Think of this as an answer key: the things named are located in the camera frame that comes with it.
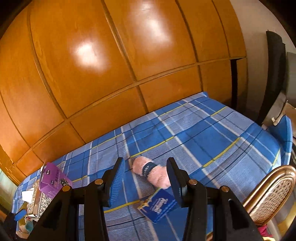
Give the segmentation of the blue tissue pack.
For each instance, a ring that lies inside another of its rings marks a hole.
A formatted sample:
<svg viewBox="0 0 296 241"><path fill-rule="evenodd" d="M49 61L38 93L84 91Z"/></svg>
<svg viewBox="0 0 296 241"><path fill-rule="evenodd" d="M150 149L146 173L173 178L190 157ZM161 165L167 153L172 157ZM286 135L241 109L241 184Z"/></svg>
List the blue tissue pack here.
<svg viewBox="0 0 296 241"><path fill-rule="evenodd" d="M149 221L156 224L178 207L173 191L169 187L168 189L157 189L153 194L142 200L137 209Z"/></svg>

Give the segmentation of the pink fluffy dishcloth roll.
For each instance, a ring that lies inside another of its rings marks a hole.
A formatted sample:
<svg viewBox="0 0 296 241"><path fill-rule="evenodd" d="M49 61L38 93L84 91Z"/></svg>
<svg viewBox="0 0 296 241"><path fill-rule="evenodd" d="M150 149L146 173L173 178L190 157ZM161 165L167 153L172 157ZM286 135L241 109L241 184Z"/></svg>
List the pink fluffy dishcloth roll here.
<svg viewBox="0 0 296 241"><path fill-rule="evenodd" d="M157 165L147 157L140 156L135 158L132 170L134 173L146 178L157 188L168 189L171 186L167 168Z"/></svg>

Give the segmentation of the blue plush doll pink dress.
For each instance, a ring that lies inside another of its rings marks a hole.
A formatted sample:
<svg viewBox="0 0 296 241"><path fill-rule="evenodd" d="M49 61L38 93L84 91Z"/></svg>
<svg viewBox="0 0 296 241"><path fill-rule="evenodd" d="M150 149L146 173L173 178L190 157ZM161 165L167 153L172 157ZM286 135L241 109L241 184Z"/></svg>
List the blue plush doll pink dress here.
<svg viewBox="0 0 296 241"><path fill-rule="evenodd" d="M25 229L28 233L31 233L34 228L34 222L32 219L29 219L28 217L25 219Z"/></svg>

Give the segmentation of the gold metal tray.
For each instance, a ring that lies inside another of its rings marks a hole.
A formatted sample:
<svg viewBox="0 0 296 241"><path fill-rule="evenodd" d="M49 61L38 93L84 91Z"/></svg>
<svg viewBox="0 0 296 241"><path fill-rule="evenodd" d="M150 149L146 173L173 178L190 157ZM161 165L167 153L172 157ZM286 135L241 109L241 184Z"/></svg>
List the gold metal tray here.
<svg viewBox="0 0 296 241"><path fill-rule="evenodd" d="M29 232L26 229L27 204L27 202L24 202L20 207L19 212L23 214L23 216L18 220L16 226L17 236L25 240L29 237Z"/></svg>

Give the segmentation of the ornate silver tissue box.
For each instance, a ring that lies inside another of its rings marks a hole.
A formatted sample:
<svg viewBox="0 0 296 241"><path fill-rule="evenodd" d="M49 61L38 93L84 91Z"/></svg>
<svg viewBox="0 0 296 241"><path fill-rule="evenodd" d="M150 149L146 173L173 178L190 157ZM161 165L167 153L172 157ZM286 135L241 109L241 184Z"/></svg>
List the ornate silver tissue box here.
<svg viewBox="0 0 296 241"><path fill-rule="evenodd" d="M52 199L39 190L39 180L32 188L22 192L22 200L27 202L27 215L31 218L39 219Z"/></svg>

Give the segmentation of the rattan chair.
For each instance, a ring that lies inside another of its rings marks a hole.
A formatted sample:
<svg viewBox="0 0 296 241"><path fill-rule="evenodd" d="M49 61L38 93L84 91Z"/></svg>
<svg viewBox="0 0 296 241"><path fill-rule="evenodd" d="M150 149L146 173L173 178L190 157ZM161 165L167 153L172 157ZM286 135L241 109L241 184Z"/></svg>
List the rattan chair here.
<svg viewBox="0 0 296 241"><path fill-rule="evenodd" d="M257 227L266 225L287 202L295 186L295 168L283 165L268 173L242 205Z"/></svg>

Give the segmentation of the purple cardboard snack box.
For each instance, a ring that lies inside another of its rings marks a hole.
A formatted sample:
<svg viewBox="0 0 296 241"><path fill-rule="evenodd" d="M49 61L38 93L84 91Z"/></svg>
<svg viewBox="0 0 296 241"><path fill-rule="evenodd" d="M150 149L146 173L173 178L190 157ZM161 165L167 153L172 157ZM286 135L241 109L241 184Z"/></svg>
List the purple cardboard snack box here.
<svg viewBox="0 0 296 241"><path fill-rule="evenodd" d="M39 190L53 199L64 187L71 186L72 181L53 163L47 163L41 168Z"/></svg>

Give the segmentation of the blue plaid bed sheet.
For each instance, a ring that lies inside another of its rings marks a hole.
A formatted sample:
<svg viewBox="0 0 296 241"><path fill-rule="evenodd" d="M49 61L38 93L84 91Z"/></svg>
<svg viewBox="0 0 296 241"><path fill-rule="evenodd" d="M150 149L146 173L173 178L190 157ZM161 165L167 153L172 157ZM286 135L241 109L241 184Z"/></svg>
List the blue plaid bed sheet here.
<svg viewBox="0 0 296 241"><path fill-rule="evenodd" d="M240 201L273 169L290 163L292 122L263 129L254 121L201 92L122 124L127 111L86 116L85 145L59 154L54 164L73 182L86 186L102 177L118 157L126 160L118 198L105 219L110 240L181 240L187 210L177 208L153 224L138 210L155 192L132 172L136 157L158 165L173 157L179 168L203 185L228 186Z"/></svg>

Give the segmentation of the wooden wardrobe wall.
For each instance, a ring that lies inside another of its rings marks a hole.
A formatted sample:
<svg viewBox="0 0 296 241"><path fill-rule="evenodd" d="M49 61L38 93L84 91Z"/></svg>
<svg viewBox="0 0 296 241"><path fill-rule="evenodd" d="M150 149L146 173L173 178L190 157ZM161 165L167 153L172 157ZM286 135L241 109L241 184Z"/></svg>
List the wooden wardrobe wall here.
<svg viewBox="0 0 296 241"><path fill-rule="evenodd" d="M230 1L31 1L1 37L1 170L20 184L201 91L246 106L246 47Z"/></svg>

